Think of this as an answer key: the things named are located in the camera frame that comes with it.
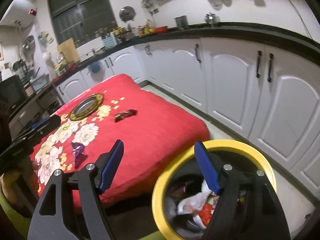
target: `red floral bed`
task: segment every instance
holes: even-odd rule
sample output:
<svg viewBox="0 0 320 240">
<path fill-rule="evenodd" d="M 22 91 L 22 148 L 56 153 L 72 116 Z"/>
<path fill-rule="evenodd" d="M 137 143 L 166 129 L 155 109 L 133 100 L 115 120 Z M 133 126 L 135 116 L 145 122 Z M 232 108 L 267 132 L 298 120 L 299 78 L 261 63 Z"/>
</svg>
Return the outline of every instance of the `red floral bed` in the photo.
<svg viewBox="0 0 320 240">
<path fill-rule="evenodd" d="M 68 114 L 88 96 L 102 93 L 104 101 L 97 112 L 86 119 L 72 122 Z M 136 116 L 115 123 L 114 115 L 129 109 Z M 209 140 L 206 125 L 195 116 L 163 98 L 141 89 L 124 74 L 114 76 L 73 99 L 55 114 L 61 126 L 43 139 L 31 155 L 39 165 L 39 193 L 55 169 L 74 171 L 71 142 L 85 145 L 88 158 L 81 169 L 108 152 L 117 139 L 124 143 L 124 156 L 112 186 L 101 200 L 107 205 L 151 192 L 168 163 L 191 147 L 197 140 Z M 75 206 L 80 199 L 74 195 Z"/>
</svg>

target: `person's hand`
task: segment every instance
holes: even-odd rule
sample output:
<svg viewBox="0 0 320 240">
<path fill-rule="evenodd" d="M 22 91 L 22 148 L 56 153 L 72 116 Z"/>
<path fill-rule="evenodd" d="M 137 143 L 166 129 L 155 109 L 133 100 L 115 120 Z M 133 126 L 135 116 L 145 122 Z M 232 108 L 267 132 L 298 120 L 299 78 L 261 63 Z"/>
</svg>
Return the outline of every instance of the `person's hand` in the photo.
<svg viewBox="0 0 320 240">
<path fill-rule="evenodd" d="M 38 169 L 38 165 L 35 162 L 32 162 L 32 169 L 33 171 L 36 171 Z M 24 205 L 19 199 L 14 188 L 12 187 L 12 183 L 14 183 L 19 178 L 21 172 L 22 170 L 20 169 L 12 169 L 6 171 L 4 175 L 1 177 L 1 186 L 4 196 L 6 197 L 9 203 L 14 204 L 18 208 L 22 208 Z M 31 173 L 31 176 L 29 178 L 29 185 L 31 189 L 33 189 L 34 191 L 38 191 L 39 183 L 37 174 L 35 172 Z"/>
</svg>

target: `black countertop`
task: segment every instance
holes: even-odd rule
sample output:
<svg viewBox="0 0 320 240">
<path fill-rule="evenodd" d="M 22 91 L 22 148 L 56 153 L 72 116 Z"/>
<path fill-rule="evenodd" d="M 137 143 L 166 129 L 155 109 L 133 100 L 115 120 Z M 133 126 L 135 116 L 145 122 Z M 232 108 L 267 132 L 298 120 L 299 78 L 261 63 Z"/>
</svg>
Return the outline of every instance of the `black countertop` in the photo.
<svg viewBox="0 0 320 240">
<path fill-rule="evenodd" d="M 259 42 L 290 51 L 320 66 L 320 45 L 306 36 L 270 25 L 224 22 L 214 28 L 209 27 L 207 24 L 192 25 L 188 30 L 179 31 L 177 28 L 170 28 L 164 34 L 150 34 L 142 38 L 132 38 L 108 49 L 100 55 L 95 55 L 84 60 L 76 69 L 64 74 L 54 84 L 58 86 L 88 65 L 133 45 L 160 40 L 199 39 L 204 37 L 232 38 Z"/>
</svg>

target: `stainless steel pot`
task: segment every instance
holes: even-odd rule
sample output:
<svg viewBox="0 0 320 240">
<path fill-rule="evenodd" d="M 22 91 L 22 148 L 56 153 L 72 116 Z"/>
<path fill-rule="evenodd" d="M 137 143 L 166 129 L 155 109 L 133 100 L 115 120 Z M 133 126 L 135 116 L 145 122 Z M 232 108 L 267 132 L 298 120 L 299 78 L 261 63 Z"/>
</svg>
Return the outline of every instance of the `stainless steel pot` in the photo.
<svg viewBox="0 0 320 240">
<path fill-rule="evenodd" d="M 211 27 L 214 27 L 217 23 L 220 22 L 220 18 L 214 13 L 207 13 L 204 17 L 204 21 L 210 24 Z"/>
<path fill-rule="evenodd" d="M 178 30 L 185 30 L 190 28 L 186 15 L 175 18 Z"/>
</svg>

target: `yellow trash bin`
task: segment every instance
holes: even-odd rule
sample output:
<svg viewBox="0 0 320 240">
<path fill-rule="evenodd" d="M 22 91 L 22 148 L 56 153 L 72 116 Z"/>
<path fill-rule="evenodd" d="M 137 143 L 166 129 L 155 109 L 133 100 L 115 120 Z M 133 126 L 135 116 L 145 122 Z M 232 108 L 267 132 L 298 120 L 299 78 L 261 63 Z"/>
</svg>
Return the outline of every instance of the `yellow trash bin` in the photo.
<svg viewBox="0 0 320 240">
<path fill-rule="evenodd" d="M 211 140 L 204 142 L 209 152 L 219 155 L 223 162 L 230 163 L 240 171 L 263 170 L 276 191 L 276 180 L 267 159 L 251 146 L 233 140 Z M 168 240 L 200 239 L 203 232 L 190 231 L 177 221 L 177 204 L 166 194 L 171 182 L 187 174 L 201 175 L 194 158 L 194 147 L 174 159 L 158 178 L 152 196 L 153 217 L 160 232 Z"/>
</svg>

